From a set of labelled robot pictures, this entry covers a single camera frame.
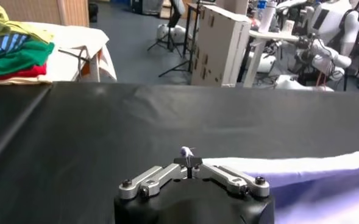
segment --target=stack of clothes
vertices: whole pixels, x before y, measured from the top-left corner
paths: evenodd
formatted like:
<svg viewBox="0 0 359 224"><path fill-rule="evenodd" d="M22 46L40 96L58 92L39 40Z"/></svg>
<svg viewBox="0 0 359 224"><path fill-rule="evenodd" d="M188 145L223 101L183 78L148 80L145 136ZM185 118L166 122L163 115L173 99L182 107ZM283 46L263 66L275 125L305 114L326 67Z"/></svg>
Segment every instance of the stack of clothes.
<svg viewBox="0 0 359 224"><path fill-rule="evenodd" d="M52 38L45 30L10 21L0 6L0 84L37 83L39 76L46 75Z"/></svg>

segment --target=black tablecloth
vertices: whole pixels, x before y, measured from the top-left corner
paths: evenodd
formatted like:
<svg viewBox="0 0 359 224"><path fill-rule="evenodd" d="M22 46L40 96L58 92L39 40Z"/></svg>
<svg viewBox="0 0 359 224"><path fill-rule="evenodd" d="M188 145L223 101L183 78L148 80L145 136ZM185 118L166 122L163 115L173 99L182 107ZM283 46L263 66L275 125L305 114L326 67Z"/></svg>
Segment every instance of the black tablecloth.
<svg viewBox="0 0 359 224"><path fill-rule="evenodd" d="M0 136L47 86L0 86ZM56 83L0 155L0 223L110 223L121 180L210 157L359 150L359 94Z"/></svg>

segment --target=light stand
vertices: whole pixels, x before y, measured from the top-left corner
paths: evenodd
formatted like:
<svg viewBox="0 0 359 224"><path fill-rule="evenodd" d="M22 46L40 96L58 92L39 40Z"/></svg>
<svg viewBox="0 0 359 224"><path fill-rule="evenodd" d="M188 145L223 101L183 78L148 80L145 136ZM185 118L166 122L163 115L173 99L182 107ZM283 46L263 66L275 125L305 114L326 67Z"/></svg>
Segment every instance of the light stand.
<svg viewBox="0 0 359 224"><path fill-rule="evenodd" d="M195 21L195 25L194 25L194 30L193 30L193 41L191 43L191 51L190 51L190 59L189 60L186 60L184 62L182 62L181 64L161 73L159 75L159 77L162 77L163 75L171 72L171 71L181 71L181 72L190 72L190 69L191 69L191 62L192 62L192 59L193 59L193 52L194 52L194 46L195 46L195 37L196 37L196 32L197 32L197 26L198 26L198 16L199 16L199 6L200 6L200 1L201 0L198 0L197 1L197 11L196 11L196 21ZM182 67L183 65L185 64L189 64L188 66L188 69L178 69L179 67Z"/></svg>
<svg viewBox="0 0 359 224"><path fill-rule="evenodd" d="M172 18L172 8L173 8L173 5L171 4L171 7L169 9L169 17L170 17L170 19ZM167 49L169 49L172 52L174 50L174 48L175 48L177 50L179 56L182 57L182 54L180 53L176 43L174 42L174 39L172 38L172 35L171 35L171 28L175 28L175 26L171 27L170 24L171 24L170 22L167 24L168 33L166 35L164 35L163 37L157 39L156 42L147 49L147 51L151 50L156 45L158 45L158 46L160 46L162 48L165 48L160 43L166 43L167 42Z"/></svg>

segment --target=yellow shirt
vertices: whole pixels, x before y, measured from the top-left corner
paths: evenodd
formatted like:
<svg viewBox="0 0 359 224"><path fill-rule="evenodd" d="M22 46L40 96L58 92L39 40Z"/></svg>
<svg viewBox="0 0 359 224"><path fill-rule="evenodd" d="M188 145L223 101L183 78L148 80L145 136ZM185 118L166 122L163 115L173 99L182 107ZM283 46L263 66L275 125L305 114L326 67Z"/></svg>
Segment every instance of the yellow shirt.
<svg viewBox="0 0 359 224"><path fill-rule="evenodd" d="M0 6L0 36L10 32L26 34L35 40L43 41L45 43L51 42L53 38L53 35L45 30L40 30L34 26L21 22L10 21L5 10Z"/></svg>

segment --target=tripod stand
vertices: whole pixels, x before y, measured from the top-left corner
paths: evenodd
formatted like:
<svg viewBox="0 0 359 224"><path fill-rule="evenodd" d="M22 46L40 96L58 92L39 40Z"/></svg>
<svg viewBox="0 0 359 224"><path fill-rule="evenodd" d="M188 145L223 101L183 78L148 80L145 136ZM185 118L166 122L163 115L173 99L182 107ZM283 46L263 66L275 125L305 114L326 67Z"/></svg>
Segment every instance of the tripod stand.
<svg viewBox="0 0 359 224"><path fill-rule="evenodd" d="M176 18L175 18L175 15L174 16L172 15L172 8L173 8L173 4L171 3L171 8L169 10L170 20L169 20L169 23L167 24L168 33L166 35L164 35L163 37L157 39L156 42L147 49L147 51L151 50L156 45L165 48L163 45L161 45L161 43L167 43L167 49L169 49L172 52L175 48L177 50L179 56L182 57L182 54L180 53L178 46L174 42L174 39L172 38L172 35L171 35L171 29L175 29L175 26L177 23L177 22L176 23L174 22L174 20Z"/></svg>
<svg viewBox="0 0 359 224"><path fill-rule="evenodd" d="M188 60L185 60L184 62L182 62L181 64L161 73L159 75L159 77L162 77L164 76L165 74L169 73L169 72L172 72L172 71L185 71L185 72L190 72L190 68L191 68L191 61L193 59L193 51L194 51L194 47L195 47L195 36L196 36L196 32L197 32L197 25L198 25L198 17L199 17L199 5L200 5L200 1L201 0L198 0L197 1L197 11L196 11L196 21L195 21L195 25L194 25L194 30L193 30L193 41L191 42L191 50L190 50L190 59ZM188 66L188 69L179 69L180 67L182 67L183 65L185 64L189 64Z"/></svg>

